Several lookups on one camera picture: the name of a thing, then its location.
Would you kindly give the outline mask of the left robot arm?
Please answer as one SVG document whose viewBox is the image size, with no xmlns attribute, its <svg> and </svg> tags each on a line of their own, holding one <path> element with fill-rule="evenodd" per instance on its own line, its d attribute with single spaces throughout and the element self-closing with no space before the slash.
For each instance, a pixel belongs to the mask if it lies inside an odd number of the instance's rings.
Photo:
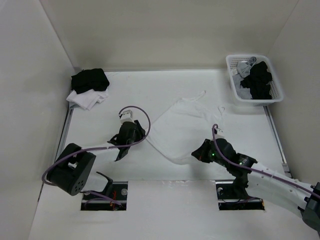
<svg viewBox="0 0 320 240">
<path fill-rule="evenodd" d="M 42 175 L 42 181 L 71 196 L 95 191 L 100 199 L 108 199 L 112 195 L 112 186 L 106 177 L 94 169 L 104 163 L 122 160 L 129 153 L 130 147 L 144 141 L 149 133 L 138 120 L 126 120 L 121 123 L 119 132 L 105 145 L 82 148 L 70 143 Z"/>
</svg>

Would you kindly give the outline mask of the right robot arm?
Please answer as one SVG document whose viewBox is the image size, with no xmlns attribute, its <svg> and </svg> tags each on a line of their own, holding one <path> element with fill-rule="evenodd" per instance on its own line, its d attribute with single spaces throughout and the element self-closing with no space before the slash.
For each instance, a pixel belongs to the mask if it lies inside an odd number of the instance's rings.
<svg viewBox="0 0 320 240">
<path fill-rule="evenodd" d="M 217 163 L 232 176 L 232 192 L 238 197 L 254 197 L 280 206 L 320 230 L 320 184 L 312 185 L 280 174 L 256 159 L 237 153 L 224 138 L 205 139 L 191 153 L 203 163 Z"/>
</svg>

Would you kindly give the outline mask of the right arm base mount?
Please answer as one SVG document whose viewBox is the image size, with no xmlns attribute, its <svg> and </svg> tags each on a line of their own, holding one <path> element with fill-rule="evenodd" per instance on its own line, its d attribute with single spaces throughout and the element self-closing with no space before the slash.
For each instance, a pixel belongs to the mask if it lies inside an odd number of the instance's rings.
<svg viewBox="0 0 320 240">
<path fill-rule="evenodd" d="M 249 196 L 245 190 L 238 190 L 232 180 L 216 181 L 216 195 L 220 211 L 264 211 L 261 198 Z"/>
</svg>

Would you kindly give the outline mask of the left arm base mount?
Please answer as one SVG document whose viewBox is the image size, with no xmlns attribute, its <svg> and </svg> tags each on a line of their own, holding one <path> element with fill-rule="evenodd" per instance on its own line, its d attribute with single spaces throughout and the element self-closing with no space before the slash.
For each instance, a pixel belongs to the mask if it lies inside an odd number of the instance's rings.
<svg viewBox="0 0 320 240">
<path fill-rule="evenodd" d="M 115 181 L 108 183 L 105 189 L 99 194 L 105 195 L 114 201 L 118 201 L 121 205 L 115 204 L 108 199 L 99 197 L 94 194 L 84 194 L 81 201 L 81 211 L 126 211 L 128 199 L 127 181 Z"/>
</svg>

